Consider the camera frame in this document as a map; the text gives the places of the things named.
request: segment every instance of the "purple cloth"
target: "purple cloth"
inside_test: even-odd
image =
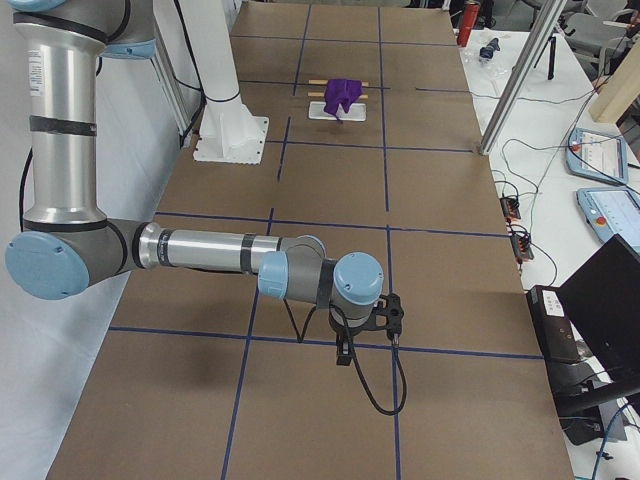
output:
[[[332,78],[327,82],[324,91],[324,111],[338,118],[338,107],[342,105],[345,113],[362,95],[362,82],[360,80],[347,80],[345,78]]]

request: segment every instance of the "white sticker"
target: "white sticker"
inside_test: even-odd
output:
[[[44,95],[44,65],[40,50],[29,50],[29,91],[32,97]]]
[[[564,310],[562,309],[562,304],[560,303],[560,300],[558,300],[556,292],[543,290],[542,299],[547,315],[550,317],[564,317]]]

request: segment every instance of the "red cylinder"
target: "red cylinder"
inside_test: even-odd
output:
[[[464,8],[464,15],[460,21],[460,33],[458,33],[458,45],[466,47],[469,41],[469,35],[473,30],[476,20],[478,19],[478,12],[480,11],[480,3],[476,1],[468,1]]]

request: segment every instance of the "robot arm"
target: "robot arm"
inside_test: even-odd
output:
[[[135,268],[253,274],[263,295],[331,311],[338,363],[349,363],[349,336],[363,329],[384,329],[397,344],[399,298],[380,301],[382,268],[367,254],[335,261],[313,237],[173,231],[107,218],[96,202],[96,59],[153,55],[152,0],[7,1],[28,42],[35,182],[25,231],[5,253],[16,283],[62,299]],[[378,325],[376,316],[387,321]]]

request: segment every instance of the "brown table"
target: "brown table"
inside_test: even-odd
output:
[[[262,163],[185,151],[157,221],[375,255],[406,311],[406,408],[378,414],[325,315],[295,343],[255,279],[135,272],[49,478],[572,479],[446,13],[249,3],[232,44]],[[306,82],[332,77],[369,82],[366,122],[306,118]],[[356,340],[397,404],[386,337]]]

